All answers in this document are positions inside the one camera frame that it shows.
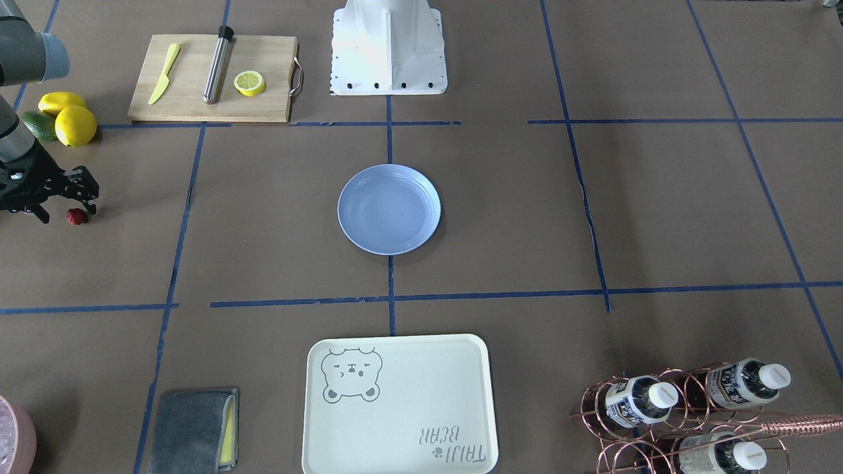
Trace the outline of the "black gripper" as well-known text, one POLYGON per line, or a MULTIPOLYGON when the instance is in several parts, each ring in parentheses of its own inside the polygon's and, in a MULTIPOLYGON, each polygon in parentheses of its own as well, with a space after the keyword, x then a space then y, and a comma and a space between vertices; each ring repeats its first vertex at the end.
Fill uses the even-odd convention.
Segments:
POLYGON ((50 213, 41 205, 50 197, 81 202, 88 215, 97 214, 99 184, 85 166, 64 171, 41 144, 34 144, 18 159, 2 164, 1 210, 31 213, 42 224, 50 213))

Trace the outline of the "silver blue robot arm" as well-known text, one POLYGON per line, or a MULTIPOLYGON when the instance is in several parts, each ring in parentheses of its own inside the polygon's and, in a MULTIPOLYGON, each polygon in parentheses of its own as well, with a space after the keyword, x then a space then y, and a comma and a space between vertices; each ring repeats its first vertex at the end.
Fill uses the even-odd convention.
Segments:
MULTIPOLYGON (((69 74, 67 50, 60 39, 35 31, 15 1, 1 3, 1 84, 42 83, 69 74)), ((1 208, 29 213, 43 224, 42 206, 50 197, 78 201, 96 214, 99 185, 84 166, 64 171, 6 99, 1 103, 1 208)))

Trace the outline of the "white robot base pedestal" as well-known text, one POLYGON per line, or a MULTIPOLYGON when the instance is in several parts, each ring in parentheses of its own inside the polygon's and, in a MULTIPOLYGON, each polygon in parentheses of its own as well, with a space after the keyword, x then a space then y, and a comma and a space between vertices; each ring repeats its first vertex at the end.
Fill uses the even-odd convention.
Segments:
POLYGON ((427 1, 348 1, 333 12, 329 93, 443 94, 441 12, 427 1))

